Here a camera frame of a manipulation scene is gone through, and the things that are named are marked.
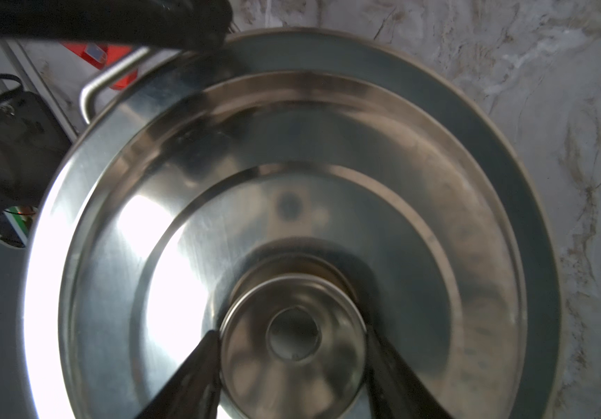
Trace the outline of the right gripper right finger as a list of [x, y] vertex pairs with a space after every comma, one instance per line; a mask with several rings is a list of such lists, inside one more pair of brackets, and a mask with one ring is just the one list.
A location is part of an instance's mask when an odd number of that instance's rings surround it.
[[373, 326], [367, 326], [366, 342], [365, 380], [373, 418], [452, 418]]

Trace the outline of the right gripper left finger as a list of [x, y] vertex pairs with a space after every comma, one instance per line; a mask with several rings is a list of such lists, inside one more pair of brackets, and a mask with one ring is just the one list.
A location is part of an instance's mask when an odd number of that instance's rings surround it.
[[210, 418], [221, 395], [220, 335], [211, 330], [136, 418]]

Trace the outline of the stainless steel pot lid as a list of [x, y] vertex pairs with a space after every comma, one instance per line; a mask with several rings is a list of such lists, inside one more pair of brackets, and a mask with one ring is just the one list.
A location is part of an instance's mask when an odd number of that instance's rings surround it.
[[132, 418], [192, 357], [220, 418], [376, 418], [366, 344], [456, 418], [547, 418], [555, 251], [470, 99], [377, 43], [248, 31], [90, 123], [45, 195], [20, 338], [34, 418]]

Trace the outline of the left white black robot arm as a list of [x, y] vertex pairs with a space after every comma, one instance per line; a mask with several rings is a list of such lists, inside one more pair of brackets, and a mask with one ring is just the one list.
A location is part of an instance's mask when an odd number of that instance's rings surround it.
[[[227, 1], [0, 1], [0, 38], [207, 52], [223, 45]], [[0, 94], [0, 214], [39, 206], [70, 148], [50, 108], [23, 86]]]

